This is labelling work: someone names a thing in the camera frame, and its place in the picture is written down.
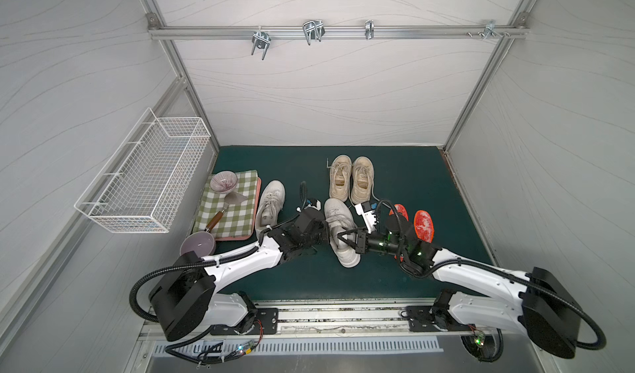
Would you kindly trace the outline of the white sneaker front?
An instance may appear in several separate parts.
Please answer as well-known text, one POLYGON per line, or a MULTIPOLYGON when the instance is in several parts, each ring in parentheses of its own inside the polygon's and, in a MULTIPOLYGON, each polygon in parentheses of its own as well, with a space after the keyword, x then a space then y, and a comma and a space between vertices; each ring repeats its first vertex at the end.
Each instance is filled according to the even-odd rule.
POLYGON ((328 199, 324 204, 325 218, 329 230, 329 244, 337 260, 345 268, 353 268, 360 262, 360 256, 353 247, 341 241, 337 235, 340 232, 352 230, 356 227, 352 212, 339 199, 328 199))

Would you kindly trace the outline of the white sneaker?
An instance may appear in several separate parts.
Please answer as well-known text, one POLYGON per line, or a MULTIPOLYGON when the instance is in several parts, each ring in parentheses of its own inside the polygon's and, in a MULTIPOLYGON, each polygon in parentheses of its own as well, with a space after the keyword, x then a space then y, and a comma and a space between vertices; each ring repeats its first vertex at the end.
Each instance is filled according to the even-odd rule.
POLYGON ((255 230, 258 237, 268 227, 278 223, 279 213, 284 207, 285 187, 279 180, 266 185, 256 212, 255 230))
POLYGON ((345 268, 353 268, 360 262, 360 256, 353 247, 341 241, 337 235, 340 232, 352 230, 356 227, 352 212, 339 199, 328 199, 324 204, 325 218, 329 230, 329 244, 337 260, 345 268))

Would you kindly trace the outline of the red orange insole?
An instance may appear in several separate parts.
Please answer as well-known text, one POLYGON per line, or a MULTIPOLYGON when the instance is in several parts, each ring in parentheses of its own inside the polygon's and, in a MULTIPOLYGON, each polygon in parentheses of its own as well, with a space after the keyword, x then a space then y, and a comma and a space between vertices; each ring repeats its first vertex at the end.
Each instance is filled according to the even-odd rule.
POLYGON ((401 204, 395 204, 394 209, 390 209, 389 216, 395 216, 395 222, 408 222, 408 212, 401 204))

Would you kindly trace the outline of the beige lace sneaker with laces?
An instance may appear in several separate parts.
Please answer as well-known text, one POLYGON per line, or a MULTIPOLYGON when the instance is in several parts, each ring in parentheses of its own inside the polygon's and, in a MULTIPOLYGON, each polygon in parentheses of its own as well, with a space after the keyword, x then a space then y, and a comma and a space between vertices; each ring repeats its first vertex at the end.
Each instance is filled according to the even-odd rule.
POLYGON ((370 202, 374 198, 375 168, 365 156, 358 157, 352 164, 352 191, 350 199, 354 205, 370 202))

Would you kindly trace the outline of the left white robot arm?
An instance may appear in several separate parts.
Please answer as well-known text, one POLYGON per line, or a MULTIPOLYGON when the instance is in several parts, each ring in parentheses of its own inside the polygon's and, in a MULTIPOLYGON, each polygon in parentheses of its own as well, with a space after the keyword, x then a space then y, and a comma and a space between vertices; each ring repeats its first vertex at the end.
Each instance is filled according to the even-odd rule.
POLYGON ((315 207, 294 219, 266 229, 245 247, 221 255, 181 255, 168 267, 144 275, 132 285, 128 301, 145 321, 159 323, 171 342, 193 332, 205 318, 212 325, 239 328, 253 321, 256 307, 245 295, 223 295, 229 285, 261 270, 269 270, 327 241, 325 215, 315 207))

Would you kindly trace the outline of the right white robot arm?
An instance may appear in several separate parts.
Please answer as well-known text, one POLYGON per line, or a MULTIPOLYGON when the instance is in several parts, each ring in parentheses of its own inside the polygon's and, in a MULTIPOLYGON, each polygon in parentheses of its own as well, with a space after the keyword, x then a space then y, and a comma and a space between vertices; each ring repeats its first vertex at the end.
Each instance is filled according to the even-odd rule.
POLYGON ((464 341, 474 350, 484 346, 487 330, 494 344, 514 332, 553 356, 572 359, 579 349, 600 351, 607 337, 600 325, 573 299, 555 276, 539 267, 530 272, 504 270, 457 255, 433 244, 430 215, 419 211, 409 222, 401 213, 390 215, 381 231, 374 224, 338 234, 358 254, 392 255, 400 268, 416 279, 463 287, 443 290, 430 307, 409 307, 413 331, 433 326, 439 331, 471 332, 464 341))

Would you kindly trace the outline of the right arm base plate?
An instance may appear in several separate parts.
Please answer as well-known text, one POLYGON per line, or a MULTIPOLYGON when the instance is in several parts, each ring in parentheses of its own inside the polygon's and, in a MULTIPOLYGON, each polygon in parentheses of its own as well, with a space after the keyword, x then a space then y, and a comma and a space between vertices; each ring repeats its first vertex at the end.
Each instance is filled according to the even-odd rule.
POLYGON ((459 323, 450 315, 447 308, 414 305, 400 312, 400 317, 408 323, 413 333, 427 332, 471 332, 469 325, 459 323))

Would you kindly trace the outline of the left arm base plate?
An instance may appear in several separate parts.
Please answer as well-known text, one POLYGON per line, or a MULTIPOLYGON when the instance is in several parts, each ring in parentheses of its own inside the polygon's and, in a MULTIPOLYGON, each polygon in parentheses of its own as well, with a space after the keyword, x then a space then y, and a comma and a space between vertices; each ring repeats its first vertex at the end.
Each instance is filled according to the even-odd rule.
POLYGON ((214 325, 210 332, 213 336, 253 335, 263 332, 264 335, 277 333, 278 308, 257 308, 247 313, 236 326, 214 325))

